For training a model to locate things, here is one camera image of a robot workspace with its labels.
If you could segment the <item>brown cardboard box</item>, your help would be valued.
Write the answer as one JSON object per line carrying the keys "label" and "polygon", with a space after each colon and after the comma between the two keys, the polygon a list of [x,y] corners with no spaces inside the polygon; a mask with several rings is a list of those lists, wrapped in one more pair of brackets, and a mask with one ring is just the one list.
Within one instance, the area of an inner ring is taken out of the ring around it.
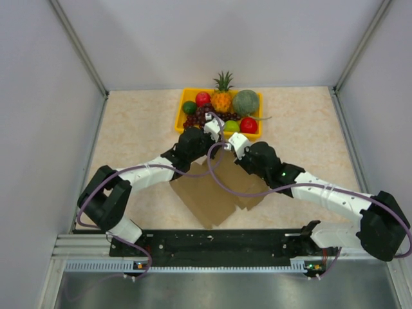
{"label": "brown cardboard box", "polygon": [[[214,169],[217,179],[228,189],[243,194],[268,191],[266,183],[236,165],[235,158],[228,151],[218,150],[211,160],[211,164],[218,164]],[[199,178],[181,176],[170,186],[205,229],[221,225],[238,209],[253,209],[264,199],[263,196],[247,198],[229,193],[209,174]]]}

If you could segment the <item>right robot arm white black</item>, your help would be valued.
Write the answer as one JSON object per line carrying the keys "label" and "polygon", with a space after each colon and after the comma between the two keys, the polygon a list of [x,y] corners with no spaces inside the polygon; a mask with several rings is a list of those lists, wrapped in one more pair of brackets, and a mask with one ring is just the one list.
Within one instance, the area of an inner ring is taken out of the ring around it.
{"label": "right robot arm white black", "polygon": [[363,249],[381,261],[391,261],[399,257],[402,242],[411,239],[410,224],[387,192],[370,195],[326,182],[302,167],[282,162],[266,142],[242,142],[234,152],[236,163],[260,177],[268,188],[347,219],[346,223],[315,223],[308,234],[319,248]]}

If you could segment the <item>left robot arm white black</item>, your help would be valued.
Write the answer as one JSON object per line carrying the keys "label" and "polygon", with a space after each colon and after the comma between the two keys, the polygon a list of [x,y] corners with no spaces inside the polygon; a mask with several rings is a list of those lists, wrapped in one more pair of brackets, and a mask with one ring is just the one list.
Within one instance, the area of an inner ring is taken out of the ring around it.
{"label": "left robot arm white black", "polygon": [[142,229],[125,215],[130,194],[187,174],[191,164],[205,156],[220,137],[220,130],[212,125],[190,127],[172,148],[154,160],[118,170],[103,165],[79,196],[77,205],[101,231],[136,243]]}

